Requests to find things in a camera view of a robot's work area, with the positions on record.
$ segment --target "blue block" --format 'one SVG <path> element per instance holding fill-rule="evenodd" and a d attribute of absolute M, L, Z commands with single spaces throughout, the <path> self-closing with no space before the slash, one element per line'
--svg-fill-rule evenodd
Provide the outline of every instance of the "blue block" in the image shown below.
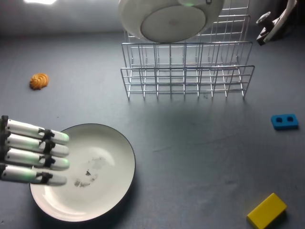
<path fill-rule="evenodd" d="M 294 114 L 274 115 L 271 122 L 275 130 L 297 129 L 299 122 Z"/>

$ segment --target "gray wall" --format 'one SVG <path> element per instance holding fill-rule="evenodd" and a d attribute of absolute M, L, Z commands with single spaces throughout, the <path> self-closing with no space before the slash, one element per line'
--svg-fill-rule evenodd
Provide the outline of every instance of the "gray wall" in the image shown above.
<path fill-rule="evenodd" d="M 34 35 L 106 32 L 122 29 L 117 14 L 119 0 L 58 0 L 53 5 L 26 4 L 23 0 L 0 1 L 0 35 Z M 247 0 L 233 0 L 233 7 Z M 252 0 L 252 23 L 274 8 L 276 0 Z"/>

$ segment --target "gray table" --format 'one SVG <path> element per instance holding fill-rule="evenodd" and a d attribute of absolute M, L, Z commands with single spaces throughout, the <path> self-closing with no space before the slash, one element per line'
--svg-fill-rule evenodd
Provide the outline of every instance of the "gray table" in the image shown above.
<path fill-rule="evenodd" d="M 115 209 L 77 225 L 45 215 L 28 185 L 2 182 L 0 227 L 249 229 L 246 215 L 275 192 L 288 205 L 287 220 L 276 228 L 304 228 L 304 32 L 254 44 L 249 63 L 256 70 L 245 101 L 239 94 L 128 101 L 121 34 L 1 40 L 0 114 L 56 130 L 112 126 L 131 142 L 137 170 Z M 41 91 L 28 87 L 36 72 L 51 78 Z M 300 130 L 272 128 L 270 117 L 285 113 L 297 115 Z"/>

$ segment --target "metal wire rack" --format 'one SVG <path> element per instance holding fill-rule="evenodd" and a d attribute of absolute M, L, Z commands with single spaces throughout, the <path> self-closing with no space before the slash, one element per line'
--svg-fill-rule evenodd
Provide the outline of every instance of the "metal wire rack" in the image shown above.
<path fill-rule="evenodd" d="M 240 92 L 245 97 L 254 72 L 254 66 L 247 65 L 252 43 L 245 41 L 249 1 L 243 1 L 242 7 L 238 0 L 226 1 L 209 30 L 184 42 L 147 42 L 125 32 L 121 75 L 128 99 L 133 93 L 145 98 L 203 93 L 227 97 Z"/>

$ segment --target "yellow block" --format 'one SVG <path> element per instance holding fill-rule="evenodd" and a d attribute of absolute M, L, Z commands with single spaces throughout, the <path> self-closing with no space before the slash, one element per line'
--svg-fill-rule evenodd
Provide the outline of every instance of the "yellow block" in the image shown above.
<path fill-rule="evenodd" d="M 247 219 L 254 228 L 264 229 L 286 208 L 287 205 L 275 193 L 272 193 L 249 213 Z"/>

